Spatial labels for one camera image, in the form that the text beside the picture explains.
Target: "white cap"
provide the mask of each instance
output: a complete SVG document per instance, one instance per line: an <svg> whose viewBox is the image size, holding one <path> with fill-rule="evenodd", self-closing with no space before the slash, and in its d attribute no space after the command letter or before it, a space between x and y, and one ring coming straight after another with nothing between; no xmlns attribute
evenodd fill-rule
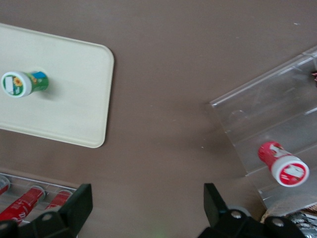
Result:
<svg viewBox="0 0 317 238"><path fill-rule="evenodd" d="M17 77L21 80L22 84L23 84L23 91L21 94L15 96L12 94L13 92L13 82L11 82L11 85L7 85L7 83L9 81L12 81L12 78L9 78L10 76L13 77ZM21 97L25 97L28 96L31 92L32 92L32 83L31 80L29 79L29 77L23 73L23 72L19 72L19 71L11 71L11 72L7 72L5 73L2 78L1 78L1 87L4 90L4 92L13 97L13 98L21 98Z"/></svg>
<svg viewBox="0 0 317 238"><path fill-rule="evenodd" d="M296 156L289 155L275 161L271 173L280 185L295 187L308 179L309 168Z"/></svg>

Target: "red bottle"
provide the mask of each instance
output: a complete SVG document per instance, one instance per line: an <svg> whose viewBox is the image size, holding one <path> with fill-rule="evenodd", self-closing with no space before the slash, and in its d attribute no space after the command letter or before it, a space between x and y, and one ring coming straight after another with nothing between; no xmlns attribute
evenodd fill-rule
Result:
<svg viewBox="0 0 317 238"><path fill-rule="evenodd" d="M308 166L275 141L261 145L259 158L266 163L280 185L295 187L304 183L309 176Z"/></svg>
<svg viewBox="0 0 317 238"><path fill-rule="evenodd" d="M0 213L0 221L15 220L20 224L44 198L45 191L39 186L32 186L30 190Z"/></svg>
<svg viewBox="0 0 317 238"><path fill-rule="evenodd" d="M54 207L61 207L64 205L64 203L68 200L68 198L72 195L73 193L68 190L62 190L58 192L58 194L55 196L55 198L52 200L52 202L45 208L45 210L54 208Z"/></svg>
<svg viewBox="0 0 317 238"><path fill-rule="evenodd" d="M0 176L0 195L8 191L10 188L10 181L5 176Z"/></svg>

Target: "beige cutting board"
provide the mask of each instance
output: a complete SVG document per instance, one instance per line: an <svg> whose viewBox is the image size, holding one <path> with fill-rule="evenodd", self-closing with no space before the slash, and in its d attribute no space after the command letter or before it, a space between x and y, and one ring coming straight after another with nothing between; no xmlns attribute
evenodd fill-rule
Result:
<svg viewBox="0 0 317 238"><path fill-rule="evenodd" d="M0 24L0 74L41 70L46 91L0 88L0 128L97 148L105 140L113 55L102 45Z"/></svg>

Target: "white jar lid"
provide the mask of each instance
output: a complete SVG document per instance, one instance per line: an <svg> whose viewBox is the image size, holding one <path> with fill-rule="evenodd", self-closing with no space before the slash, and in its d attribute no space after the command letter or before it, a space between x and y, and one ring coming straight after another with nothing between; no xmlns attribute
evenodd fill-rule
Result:
<svg viewBox="0 0 317 238"><path fill-rule="evenodd" d="M22 92L20 92L18 95L15 95L13 92L15 87L14 84L16 84L16 82L14 82L15 77L20 80L19 84L22 86L19 87L19 89L22 88ZM1 78L1 87L7 95L13 98L25 97L32 92L32 83L29 77L25 73L19 71L5 73Z"/></svg>
<svg viewBox="0 0 317 238"><path fill-rule="evenodd" d="M285 187L299 186L309 176L308 166L299 158L291 155L275 161L271 172L277 182Z"/></svg>

